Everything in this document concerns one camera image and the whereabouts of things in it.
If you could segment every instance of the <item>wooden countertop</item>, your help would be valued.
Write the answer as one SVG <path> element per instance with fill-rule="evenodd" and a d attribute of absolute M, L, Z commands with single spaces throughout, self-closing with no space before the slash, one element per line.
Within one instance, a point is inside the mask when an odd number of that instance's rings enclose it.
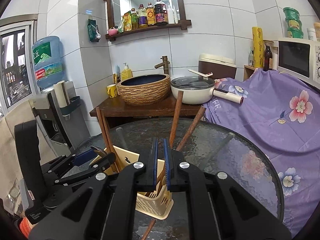
<path fill-rule="evenodd" d="M 103 110 L 105 117 L 121 116 L 173 116 L 176 106 L 176 99 L 172 94 L 161 102 L 148 106 L 132 106 L 117 96 L 108 98 L 98 105 Z M 180 116 L 196 115 L 201 105 L 182 104 Z M 96 109 L 90 112 L 90 116 L 97 116 Z"/>

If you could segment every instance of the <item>blue flower print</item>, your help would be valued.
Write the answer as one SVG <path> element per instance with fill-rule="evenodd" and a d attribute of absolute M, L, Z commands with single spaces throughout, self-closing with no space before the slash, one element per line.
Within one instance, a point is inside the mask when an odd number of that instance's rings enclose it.
<path fill-rule="evenodd" d="M 236 94 L 238 96 L 241 96 L 241 97 L 244 97 L 244 98 L 246 98 L 247 95 L 248 95 L 247 90 L 245 90 L 245 89 L 243 89 L 242 87 L 239 87 L 239 86 L 230 85 L 228 91 L 229 92 L 234 92 L 234 94 Z"/>
<path fill-rule="evenodd" d="M 291 195 L 292 192 L 298 189 L 301 177 L 296 174 L 295 168 L 288 168 L 285 173 L 279 172 L 278 176 L 285 196 Z"/>

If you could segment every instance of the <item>silver screw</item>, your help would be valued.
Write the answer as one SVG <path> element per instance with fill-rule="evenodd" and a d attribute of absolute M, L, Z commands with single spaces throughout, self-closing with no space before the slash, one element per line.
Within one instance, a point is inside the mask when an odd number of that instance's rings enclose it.
<path fill-rule="evenodd" d="M 106 178 L 106 175 L 103 172 L 100 172 L 96 175 L 97 180 L 104 180 Z"/>
<path fill-rule="evenodd" d="M 179 166 L 180 166 L 181 168 L 183 168 L 183 169 L 187 169 L 187 168 L 190 167 L 190 164 L 187 163 L 187 162 L 182 162 L 182 163 L 179 164 Z"/>
<path fill-rule="evenodd" d="M 219 172 L 217 176 L 219 179 L 226 179 L 228 177 L 228 175 L 223 171 Z"/>
<path fill-rule="evenodd" d="M 142 162 L 136 162 L 136 163 L 133 164 L 133 166 L 136 169 L 141 169 L 141 168 L 143 168 L 144 164 Z"/>

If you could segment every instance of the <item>window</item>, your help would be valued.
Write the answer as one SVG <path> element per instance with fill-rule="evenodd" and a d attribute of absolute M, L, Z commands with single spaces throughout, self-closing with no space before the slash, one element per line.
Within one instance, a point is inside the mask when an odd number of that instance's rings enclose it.
<path fill-rule="evenodd" d="M 33 22 L 11 24 L 0 28 L 0 118 L 10 107 L 38 92 L 31 54 Z"/>

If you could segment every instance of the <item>yellow plastic wrap roll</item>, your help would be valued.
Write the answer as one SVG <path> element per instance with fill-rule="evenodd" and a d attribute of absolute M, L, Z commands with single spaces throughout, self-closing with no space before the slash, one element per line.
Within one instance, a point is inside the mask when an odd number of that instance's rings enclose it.
<path fill-rule="evenodd" d="M 262 29 L 252 27 L 253 35 L 253 66 L 263 67 L 263 35 Z"/>

